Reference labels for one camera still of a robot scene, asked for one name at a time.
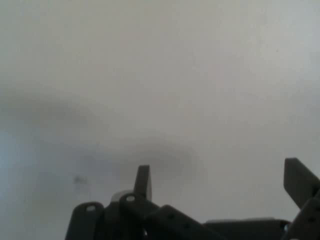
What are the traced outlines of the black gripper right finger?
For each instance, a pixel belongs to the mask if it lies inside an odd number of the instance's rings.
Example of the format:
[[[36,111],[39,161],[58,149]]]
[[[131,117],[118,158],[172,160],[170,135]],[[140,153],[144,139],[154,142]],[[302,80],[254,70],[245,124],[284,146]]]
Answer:
[[[284,161],[283,186],[299,208],[287,227],[285,240],[318,240],[320,238],[320,179],[299,159]]]

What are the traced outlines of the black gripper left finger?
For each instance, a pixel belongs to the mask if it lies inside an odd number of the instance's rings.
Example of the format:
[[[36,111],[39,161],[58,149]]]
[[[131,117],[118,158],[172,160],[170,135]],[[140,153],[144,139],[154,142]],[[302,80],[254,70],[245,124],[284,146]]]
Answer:
[[[222,236],[170,205],[152,201],[149,165],[137,169],[132,190],[104,206],[85,202],[72,212],[67,240],[220,240]]]

